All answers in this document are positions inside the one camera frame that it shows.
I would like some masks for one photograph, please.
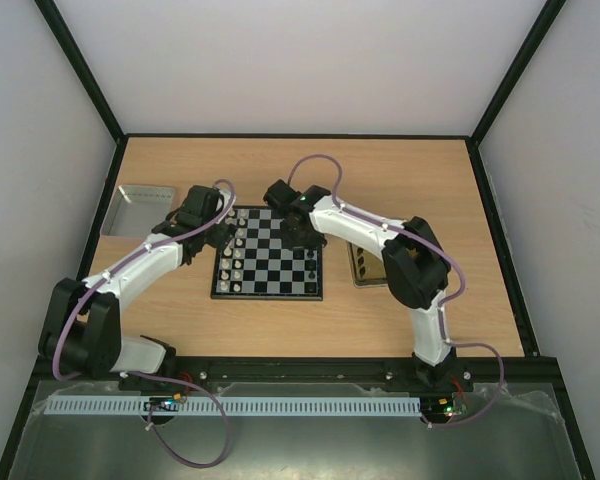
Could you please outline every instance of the white wall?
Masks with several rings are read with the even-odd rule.
[[[567,2],[482,152],[600,478],[600,0]]]
[[[544,0],[57,0],[126,132],[471,134]]]
[[[31,0],[0,1],[0,456],[53,285],[75,275],[113,152]]]

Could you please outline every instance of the wooden table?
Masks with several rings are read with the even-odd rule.
[[[522,356],[500,268],[465,143],[461,140],[330,140],[131,138],[117,184],[173,186],[180,199],[193,184],[230,179],[237,204],[262,204],[267,187],[286,179],[311,153],[335,156],[344,168],[340,196],[352,205],[394,218],[418,215],[468,279],[466,293],[448,305],[456,342],[482,341],[502,355]],[[330,188],[333,165],[307,162],[294,187]],[[127,335],[148,335],[180,355],[261,357],[409,356],[413,335],[405,307],[387,288],[353,286],[346,245],[329,238],[324,251],[322,302],[212,300],[214,250],[161,278],[122,316]],[[99,272],[139,239],[102,237],[93,261]],[[450,275],[450,291],[457,288]],[[488,356],[468,349],[464,356]]]

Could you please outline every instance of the cable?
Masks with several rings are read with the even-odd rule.
[[[293,166],[293,168],[291,169],[291,172],[289,173],[289,179],[287,180],[287,183],[289,184],[289,186],[291,186],[291,180],[293,179],[296,171],[298,170],[298,167],[300,165],[302,165],[304,162],[306,162],[307,160],[311,160],[314,158],[323,158],[325,160],[329,160],[338,169],[338,177],[336,178],[336,181],[334,182],[333,187],[331,189],[331,199],[333,200],[333,203],[335,205],[337,205],[338,208],[340,208],[343,212],[348,213],[349,215],[351,215],[359,220],[362,220],[363,222],[370,223],[377,227],[387,228],[388,230],[391,230],[392,232],[398,233],[400,235],[404,235],[405,237],[407,237],[415,242],[418,242],[420,245],[428,248],[432,252],[439,255],[443,260],[445,260],[449,265],[451,265],[451,267],[456,271],[456,274],[458,275],[458,278],[460,279],[460,286],[458,287],[458,290],[446,295],[444,298],[442,298],[440,300],[440,302],[438,302],[438,325],[440,327],[440,335],[442,337],[442,340],[447,345],[454,347],[456,349],[471,348],[471,347],[486,348],[487,350],[489,350],[490,352],[492,352],[495,355],[496,360],[498,361],[498,366],[500,368],[500,377],[498,379],[498,385],[496,386],[496,391],[494,392],[493,397],[491,397],[491,399],[489,400],[489,402],[487,402],[487,404],[484,406],[484,408],[482,408],[477,413],[473,414],[471,417],[465,418],[463,420],[459,420],[457,422],[444,423],[444,424],[433,424],[433,423],[429,422],[424,415],[422,415],[422,417],[425,420],[425,422],[427,423],[428,428],[456,427],[456,426],[467,424],[469,422],[472,422],[472,421],[480,418],[482,415],[487,413],[487,411],[493,406],[493,404],[497,400],[498,396],[500,395],[502,388],[504,387],[504,363],[503,363],[502,357],[500,356],[498,351],[495,348],[493,348],[491,345],[488,345],[488,344],[482,343],[482,342],[455,343],[455,342],[451,341],[451,339],[449,338],[449,335],[447,334],[447,330],[444,325],[444,312],[442,310],[442,307],[444,304],[446,304],[446,303],[450,302],[451,300],[454,300],[454,299],[458,298],[460,295],[462,295],[467,287],[467,279],[464,275],[464,272],[460,268],[460,265],[458,265],[458,263],[453,258],[451,258],[450,255],[448,255],[446,252],[444,252],[441,248],[439,248],[438,246],[429,242],[428,240],[420,237],[419,235],[408,232],[406,230],[395,227],[393,225],[387,225],[386,223],[383,224],[383,222],[376,220],[374,218],[371,218],[371,217],[365,215],[364,213],[361,213],[361,212],[358,212],[355,210],[351,210],[350,208],[347,207],[346,204],[343,204],[340,201],[340,199],[338,198],[338,188],[340,188],[340,183],[342,182],[342,176],[343,176],[342,165],[340,164],[340,162],[338,162],[338,160],[336,160],[334,157],[332,157],[330,155],[325,155],[323,153],[316,153],[313,155],[308,155],[308,156],[298,160],[296,162],[296,164]]]
[[[198,392],[207,396],[213,403],[216,404],[216,407],[218,407],[218,411],[220,412],[220,415],[222,416],[222,421],[224,423],[224,428],[225,428],[224,446],[222,447],[222,451],[220,452],[220,455],[218,455],[215,460],[213,460],[209,463],[196,463],[196,462],[187,460],[186,458],[178,455],[169,445],[167,445],[167,442],[165,442],[165,440],[162,438],[162,436],[160,435],[158,430],[156,430],[155,425],[151,421],[151,418],[153,416],[153,413],[157,409],[157,406],[151,407],[151,409],[149,410],[149,413],[147,415],[147,430],[151,430],[153,432],[153,434],[158,439],[158,442],[160,442],[160,445],[162,445],[162,447],[166,450],[166,452],[174,460],[180,462],[182,465],[185,465],[185,466],[191,467],[191,468],[211,468],[211,467],[215,467],[216,465],[220,464],[225,458],[227,458],[227,455],[229,453],[229,447],[231,446],[231,425],[229,424],[229,417],[227,416],[227,412],[224,410],[224,407],[222,406],[222,404],[216,397],[214,397],[211,393],[207,392],[204,388],[199,387],[195,383],[187,382],[185,380],[179,380],[177,378],[159,377],[156,375],[149,375],[148,373],[142,373],[142,372],[128,372],[128,373],[130,375],[135,375],[136,377],[144,378],[144,379],[151,380],[154,382],[174,383],[177,385],[183,385],[183,386],[185,386],[187,388],[191,388],[193,390],[197,390]]]
[[[182,235],[178,235],[173,238],[166,238],[164,240],[160,240],[159,242],[152,244],[151,248],[162,247],[164,245],[167,245],[167,244],[170,244],[173,242],[179,242],[180,240],[184,240],[186,238],[193,237],[194,235],[198,235],[199,233],[204,232],[205,230],[207,230],[208,228],[213,226],[218,220],[220,220],[222,217],[224,217],[227,214],[227,212],[229,211],[229,209],[231,208],[231,205],[233,204],[233,201],[235,200],[236,195],[235,195],[235,189],[233,188],[233,184],[229,180],[221,178],[219,180],[216,180],[214,182],[213,186],[216,187],[220,183],[224,183],[229,187],[230,197],[229,197],[229,201],[227,202],[226,205],[224,205],[224,208],[220,211],[220,213],[218,213],[218,215],[216,215],[212,220],[209,220],[204,225],[196,228],[195,230],[192,230],[191,232],[183,233]],[[124,260],[122,260],[120,263],[118,263],[116,266],[112,267],[109,270],[109,274],[110,274],[109,279],[111,279],[116,273],[118,273],[124,267],[129,265],[131,262],[140,258],[142,255],[144,255],[146,253],[149,253],[149,250],[146,248],[136,250],[134,253],[129,255],[127,258],[125,258]],[[93,294],[106,282],[107,282],[106,278],[101,278],[100,280],[98,280],[93,285],[93,287],[91,287],[89,290],[87,290],[85,292],[85,294],[82,297],[80,297],[80,299],[78,300],[78,303],[76,304],[74,309],[69,314],[69,318],[67,319],[67,322],[65,323],[64,328],[62,329],[62,332],[60,332],[60,336],[58,337],[58,343],[56,344],[56,349],[53,353],[53,361],[51,363],[51,367],[53,370],[53,376],[56,378],[56,380],[67,381],[67,380],[71,380],[72,378],[75,378],[78,375],[80,375],[78,372],[73,372],[73,373],[70,373],[67,375],[62,375],[62,373],[60,373],[60,357],[62,355],[62,349],[64,347],[64,343],[67,340],[67,337],[69,336],[69,331],[71,330],[71,327],[73,326],[74,322],[76,321],[76,318],[78,317],[78,314],[80,313],[80,310],[82,310],[84,308],[87,301],[89,301],[89,299],[93,296]]]

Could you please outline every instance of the chess board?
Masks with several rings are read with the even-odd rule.
[[[211,298],[322,300],[322,249],[282,248],[281,219],[268,207],[234,206],[237,227],[216,252]]]

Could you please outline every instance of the robotic arm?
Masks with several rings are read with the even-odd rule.
[[[440,300],[445,296],[450,266],[435,252],[393,230],[404,229],[440,247],[427,222],[419,217],[403,222],[351,205],[345,208],[325,188],[313,185],[301,193],[283,180],[269,187],[264,201],[283,218],[286,248],[325,245],[324,235],[330,234],[381,259],[391,294],[409,310],[415,335],[414,355],[423,363],[423,374],[429,377],[427,383],[440,377],[445,364],[455,358],[453,349],[443,339],[439,321],[440,312],[445,325]]]
[[[80,310],[82,315],[88,313],[88,321],[76,321],[62,346],[63,365],[92,378],[108,372],[157,371],[168,345],[146,337],[122,336],[120,315],[162,275],[191,264],[204,245],[224,248],[236,227],[225,224],[224,215],[219,212],[228,212],[234,202],[227,190],[196,185],[182,205],[154,227],[142,245],[125,258],[81,282],[61,280],[49,302],[39,353],[53,358],[71,313],[79,300],[95,288]],[[216,217],[210,228],[190,235]]]

